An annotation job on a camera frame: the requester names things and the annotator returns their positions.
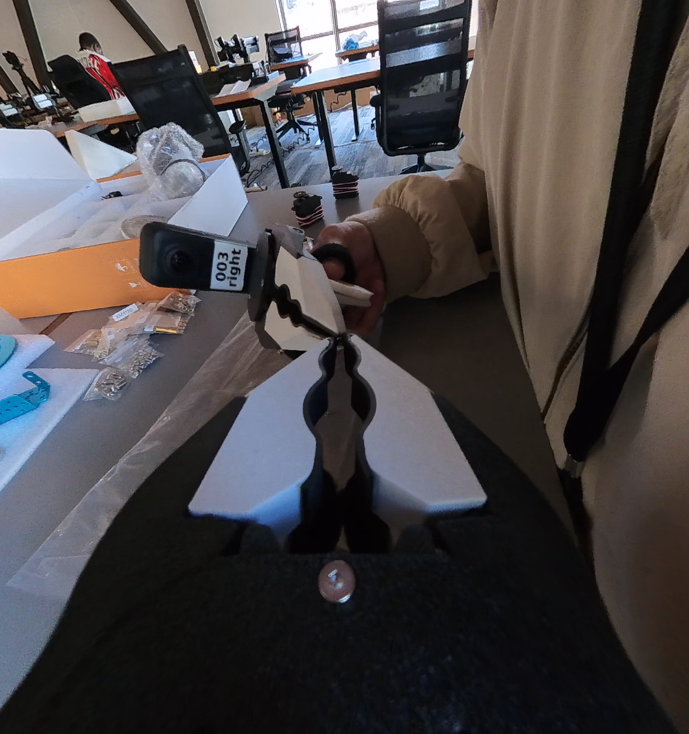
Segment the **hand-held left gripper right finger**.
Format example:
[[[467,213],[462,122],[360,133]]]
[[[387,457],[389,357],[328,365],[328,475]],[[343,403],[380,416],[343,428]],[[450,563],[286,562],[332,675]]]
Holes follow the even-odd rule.
[[[351,405],[362,426],[344,488],[350,550],[389,550],[409,526],[486,504],[434,394],[363,339],[344,337]]]

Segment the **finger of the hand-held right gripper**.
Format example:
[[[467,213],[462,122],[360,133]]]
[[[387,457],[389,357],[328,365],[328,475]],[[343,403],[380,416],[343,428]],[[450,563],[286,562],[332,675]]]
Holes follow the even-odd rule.
[[[296,326],[319,335],[342,335],[344,317],[324,267],[308,253],[281,247],[275,264],[276,303]]]
[[[263,332],[286,352],[307,352],[320,344],[328,344],[329,335],[308,320],[300,305],[288,299],[271,302],[263,318]]]

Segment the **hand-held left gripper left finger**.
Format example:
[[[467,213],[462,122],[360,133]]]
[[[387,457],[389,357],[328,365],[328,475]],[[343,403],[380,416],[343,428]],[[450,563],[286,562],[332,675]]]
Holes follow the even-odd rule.
[[[245,400],[188,509],[269,527],[290,551],[330,551],[340,537],[336,489],[316,425],[328,410],[337,340],[326,339]]]

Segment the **person's right forearm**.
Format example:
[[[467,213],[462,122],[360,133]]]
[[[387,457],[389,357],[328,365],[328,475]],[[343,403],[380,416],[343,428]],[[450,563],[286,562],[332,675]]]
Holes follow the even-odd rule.
[[[443,297],[488,278],[485,174],[459,164],[446,176],[421,173],[383,189],[369,211],[350,216],[371,235],[386,276],[386,302]]]

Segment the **grey desk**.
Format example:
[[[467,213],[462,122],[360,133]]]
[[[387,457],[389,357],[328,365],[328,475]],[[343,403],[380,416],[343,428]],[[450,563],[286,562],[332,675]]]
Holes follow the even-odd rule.
[[[570,524],[540,409],[496,275],[438,299],[387,307],[377,349],[445,396]],[[92,487],[143,439],[223,342],[245,299],[202,294],[184,335],[118,401],[79,400],[0,493],[0,708],[33,664],[63,602],[8,585]]]

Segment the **wooden office desk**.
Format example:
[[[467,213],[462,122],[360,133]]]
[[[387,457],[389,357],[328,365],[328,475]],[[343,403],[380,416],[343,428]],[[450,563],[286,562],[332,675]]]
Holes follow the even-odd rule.
[[[330,172],[333,172],[338,163],[334,152],[331,125],[324,93],[327,90],[338,90],[349,93],[355,122],[355,135],[353,140],[357,141],[360,134],[360,124],[356,91],[367,87],[378,87],[379,75],[380,61],[376,57],[370,60],[347,62],[336,67],[317,70],[311,75],[304,77],[303,80],[298,81],[292,87],[293,93],[308,96],[313,102],[319,138],[324,145]]]

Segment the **person's right hand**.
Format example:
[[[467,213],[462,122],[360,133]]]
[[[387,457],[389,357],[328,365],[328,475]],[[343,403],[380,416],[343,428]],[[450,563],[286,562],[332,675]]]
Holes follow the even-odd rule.
[[[321,230],[313,252],[328,244],[348,250],[354,268],[354,284],[372,292],[369,307],[349,306],[345,322],[350,332],[367,336],[375,329],[386,308],[386,273],[369,230],[361,223],[341,222]]]

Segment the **bubble wrap bundle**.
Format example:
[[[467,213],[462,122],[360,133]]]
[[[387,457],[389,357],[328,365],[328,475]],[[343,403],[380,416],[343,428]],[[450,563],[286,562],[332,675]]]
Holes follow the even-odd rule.
[[[207,181],[200,160],[203,146],[180,125],[167,123],[140,134],[139,169],[157,200],[193,196]]]

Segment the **pile of screw bags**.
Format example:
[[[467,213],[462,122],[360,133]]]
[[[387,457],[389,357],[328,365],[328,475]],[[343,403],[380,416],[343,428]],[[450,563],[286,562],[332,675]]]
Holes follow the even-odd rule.
[[[182,335],[200,301],[194,293],[172,291],[158,301],[135,302],[71,343],[66,352],[87,355],[101,367],[83,400],[120,399],[131,381],[163,356],[152,337]]]

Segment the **clear plastic bag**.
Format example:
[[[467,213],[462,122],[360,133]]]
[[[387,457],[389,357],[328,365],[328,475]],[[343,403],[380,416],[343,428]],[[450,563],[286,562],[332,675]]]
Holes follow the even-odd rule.
[[[246,397],[288,365],[261,346],[244,314],[145,436],[68,513],[7,583],[9,588],[66,601],[112,521],[139,486],[233,399]]]

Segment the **orange and white cardboard box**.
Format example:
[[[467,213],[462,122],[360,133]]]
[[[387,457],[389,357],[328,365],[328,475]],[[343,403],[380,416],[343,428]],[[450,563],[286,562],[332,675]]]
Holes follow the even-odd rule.
[[[121,225],[154,215],[229,235],[248,204],[237,165],[227,154],[201,169],[193,195],[162,200],[136,163],[96,180],[51,132],[0,128],[0,307],[32,318],[165,297]]]

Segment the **workbench with dark equipment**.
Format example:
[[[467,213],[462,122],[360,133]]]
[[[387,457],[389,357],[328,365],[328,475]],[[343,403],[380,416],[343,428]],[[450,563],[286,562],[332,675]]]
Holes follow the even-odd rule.
[[[259,51],[256,36],[240,38],[235,34],[230,40],[219,37],[217,44],[219,60],[201,74],[204,87],[220,109],[235,111],[253,107],[260,110],[280,186],[289,188],[284,151],[269,105],[277,96],[283,77],[278,72],[266,71],[263,62],[250,61],[250,54]]]

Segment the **black office chair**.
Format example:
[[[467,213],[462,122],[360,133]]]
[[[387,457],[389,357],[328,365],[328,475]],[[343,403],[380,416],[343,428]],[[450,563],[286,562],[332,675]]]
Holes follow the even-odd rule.
[[[401,173],[446,170],[427,153],[452,151],[468,84],[469,1],[378,1],[376,137],[390,157],[416,155]]]
[[[270,65],[285,64],[303,58],[298,26],[294,29],[265,33],[264,37],[267,62]],[[292,92],[294,84],[306,75],[307,67],[308,64],[304,63],[283,69],[285,80],[277,86],[276,94],[268,102],[268,107],[271,110],[282,112],[285,115],[286,122],[276,130],[279,139],[287,132],[304,134],[306,139],[309,139],[309,134],[304,130],[303,124],[297,122],[294,116],[297,109],[303,108],[305,95]]]

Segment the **large grid window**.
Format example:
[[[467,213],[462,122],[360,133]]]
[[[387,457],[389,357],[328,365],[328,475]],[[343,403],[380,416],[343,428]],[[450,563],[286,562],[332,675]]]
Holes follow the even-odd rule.
[[[297,27],[306,54],[336,63],[336,53],[352,38],[358,46],[377,41],[376,1],[276,1],[285,29]]]

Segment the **blue multi-hole box bracket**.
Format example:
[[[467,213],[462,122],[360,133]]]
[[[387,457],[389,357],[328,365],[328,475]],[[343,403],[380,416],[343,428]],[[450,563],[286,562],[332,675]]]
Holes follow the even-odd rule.
[[[0,400],[0,426],[39,408],[49,399],[51,385],[46,380],[31,371],[23,372],[21,376],[33,387]]]

